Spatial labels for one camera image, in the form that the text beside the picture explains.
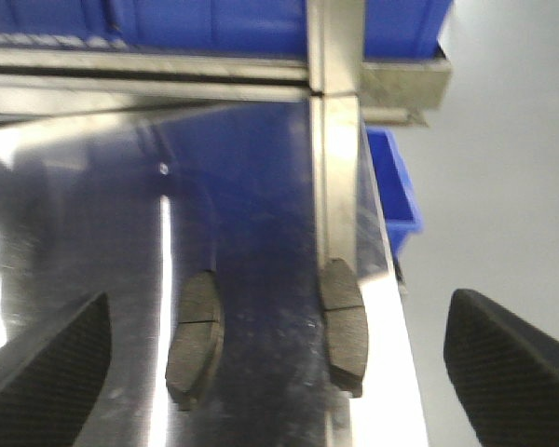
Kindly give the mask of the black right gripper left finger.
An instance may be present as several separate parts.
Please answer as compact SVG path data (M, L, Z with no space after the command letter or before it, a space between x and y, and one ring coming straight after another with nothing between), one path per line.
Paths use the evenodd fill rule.
M71 446L111 363L104 293L82 296L0 347L0 446Z

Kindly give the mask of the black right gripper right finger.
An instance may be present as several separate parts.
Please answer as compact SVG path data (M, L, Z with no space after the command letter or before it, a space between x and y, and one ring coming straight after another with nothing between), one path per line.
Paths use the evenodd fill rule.
M443 360L483 446L559 446L559 341L483 294L458 289Z

